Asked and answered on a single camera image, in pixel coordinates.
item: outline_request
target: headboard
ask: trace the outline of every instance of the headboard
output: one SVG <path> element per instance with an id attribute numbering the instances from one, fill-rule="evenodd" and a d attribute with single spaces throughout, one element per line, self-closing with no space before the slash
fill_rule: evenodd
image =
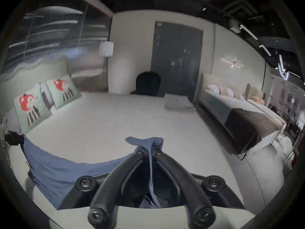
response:
<path id="1" fill-rule="evenodd" d="M 196 102 L 198 102 L 198 100 L 199 100 L 201 91 L 204 90 L 204 89 L 207 89 L 207 87 L 209 85 L 217 85 L 217 86 L 222 86 L 222 87 L 225 87 L 225 88 L 230 88 L 237 95 L 242 94 L 242 90 L 240 90 L 233 83 L 228 82 L 226 79 L 220 78 L 220 77 L 217 77 L 217 76 L 214 76 L 214 75 L 211 75 L 211 74 L 202 74 L 201 77 L 200 77 Z"/>
<path id="2" fill-rule="evenodd" d="M 31 89 L 35 84 L 68 75 L 69 60 L 40 59 L 35 63 L 21 63 L 12 73 L 0 75 L 0 116 L 11 110 L 15 97 Z"/>
<path id="3" fill-rule="evenodd" d="M 265 93 L 254 87 L 251 87 L 250 84 L 248 83 L 246 92 L 245 92 L 245 99 L 247 100 L 247 99 L 250 99 L 251 97 L 258 97 L 260 99 L 264 99 Z"/>

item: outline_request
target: white lampshade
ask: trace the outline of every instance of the white lampshade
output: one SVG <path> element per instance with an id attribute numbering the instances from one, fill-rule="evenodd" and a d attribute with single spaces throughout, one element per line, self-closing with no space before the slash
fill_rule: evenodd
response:
<path id="1" fill-rule="evenodd" d="M 98 48 L 98 53 L 100 56 L 109 57 L 113 54 L 113 42 L 101 41 Z"/>

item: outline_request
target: black mount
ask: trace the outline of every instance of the black mount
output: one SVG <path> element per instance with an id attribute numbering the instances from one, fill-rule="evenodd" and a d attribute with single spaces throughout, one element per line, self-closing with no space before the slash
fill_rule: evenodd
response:
<path id="1" fill-rule="evenodd" d="M 148 152 L 140 148 L 109 174 L 78 178 L 59 209 L 90 206 L 88 221 L 94 228 L 114 228 L 117 207 L 138 208 L 150 196 L 148 183 Z M 212 206 L 245 209 L 223 178 L 190 174 L 160 150 L 153 155 L 153 183 L 165 208 L 186 206 L 190 228 L 210 227 L 216 218 Z"/>

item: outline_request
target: white pillow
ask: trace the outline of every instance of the white pillow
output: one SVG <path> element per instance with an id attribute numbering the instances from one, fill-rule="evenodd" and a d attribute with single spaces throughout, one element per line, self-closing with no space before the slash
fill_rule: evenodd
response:
<path id="1" fill-rule="evenodd" d="M 230 88 L 227 88 L 228 92 L 229 92 L 229 97 L 234 97 L 234 91 L 232 91 Z"/>
<path id="2" fill-rule="evenodd" d="M 46 107 L 48 109 L 50 109 L 54 105 L 54 101 L 52 99 L 51 92 L 50 92 L 46 82 L 40 83 L 40 89 L 41 89 L 41 94 L 42 94 L 44 103 L 45 103 Z"/>
<path id="3" fill-rule="evenodd" d="M 217 85 L 209 85 L 207 89 L 214 94 L 219 94 L 219 87 Z"/>
<path id="4" fill-rule="evenodd" d="M 7 118 L 7 129 L 9 131 L 17 132 L 18 134 L 20 134 L 21 128 L 18 122 L 18 117 L 15 107 L 13 107 L 9 112 L 6 112 L 4 114 L 4 117 Z"/>

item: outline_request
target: floor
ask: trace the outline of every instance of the floor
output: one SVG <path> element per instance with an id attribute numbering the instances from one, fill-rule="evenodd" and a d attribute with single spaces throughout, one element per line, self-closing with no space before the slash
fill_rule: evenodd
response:
<path id="1" fill-rule="evenodd" d="M 197 104 L 194 105 L 200 117 L 222 144 L 223 152 L 236 177 L 245 208 L 258 214 L 284 184 L 282 162 L 275 157 L 275 149 L 270 144 L 240 160 L 225 129 L 208 112 Z"/>

